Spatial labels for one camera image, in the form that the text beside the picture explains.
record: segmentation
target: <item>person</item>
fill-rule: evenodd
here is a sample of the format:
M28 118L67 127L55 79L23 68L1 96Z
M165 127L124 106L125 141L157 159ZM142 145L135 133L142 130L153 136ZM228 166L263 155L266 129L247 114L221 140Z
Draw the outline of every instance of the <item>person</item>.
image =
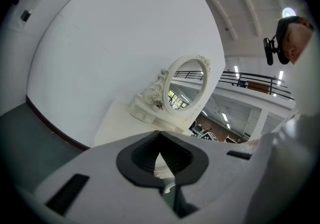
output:
M275 33L280 63L295 64L308 44L313 30L313 26L303 17L293 15L280 19Z

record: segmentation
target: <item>ceiling light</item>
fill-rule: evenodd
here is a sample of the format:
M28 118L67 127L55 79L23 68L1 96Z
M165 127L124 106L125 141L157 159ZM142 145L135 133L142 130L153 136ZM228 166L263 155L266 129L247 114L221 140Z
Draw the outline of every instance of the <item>ceiling light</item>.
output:
M188 99L186 99L183 95L181 95L181 96L182 96L187 102L189 102Z
M281 70L279 73L279 79L282 79L283 75L284 75L284 71Z
M283 75L284 75L284 71L281 70L280 73L279 73L279 79L282 79Z
M282 11L282 17L287 17L287 16L291 16L291 15L296 15L296 12L291 7L286 7Z
M236 72L235 76L236 76L237 78L239 78L238 66L235 66L235 67L234 67L234 70L235 70L235 72Z
M227 116L225 115L225 113L222 113L224 120L226 120L228 122Z

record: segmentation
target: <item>gray plastic surface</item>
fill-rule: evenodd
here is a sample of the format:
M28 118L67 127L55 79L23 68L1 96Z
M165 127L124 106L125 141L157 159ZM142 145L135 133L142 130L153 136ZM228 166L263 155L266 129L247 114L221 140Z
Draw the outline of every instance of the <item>gray plastic surface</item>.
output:
M29 206L29 208L36 213L36 215L47 224L74 224L74 222L67 220L63 216L55 213L44 204L41 204L32 194L23 188L15 188L23 201Z
M209 166L195 184L182 186L187 203L199 208L179 219L157 189L132 185L118 171L118 152L150 133L82 153L50 175L36 190L47 202L74 174L90 176L66 218L77 223L267 223L294 198L311 174L320 149L320 116L289 120L278 133L262 136L258 147L170 134L202 149ZM250 160L226 155L252 153Z
M76 223L174 223L175 213L158 189L134 186L118 171L116 157L124 147L151 133L87 150L45 179L35 191L46 203L74 174L90 179L65 217Z

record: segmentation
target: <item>balcony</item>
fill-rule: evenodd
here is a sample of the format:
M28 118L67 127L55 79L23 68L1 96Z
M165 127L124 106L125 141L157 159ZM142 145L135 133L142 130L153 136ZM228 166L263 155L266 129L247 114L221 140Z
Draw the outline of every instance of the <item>balcony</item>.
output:
M177 71L173 78L177 80L185 79L190 83L201 84L201 80L203 80L204 76L202 71ZM284 86L285 82L274 77L253 73L224 71L219 82L258 91L286 100L294 100L291 93L288 91L288 88Z

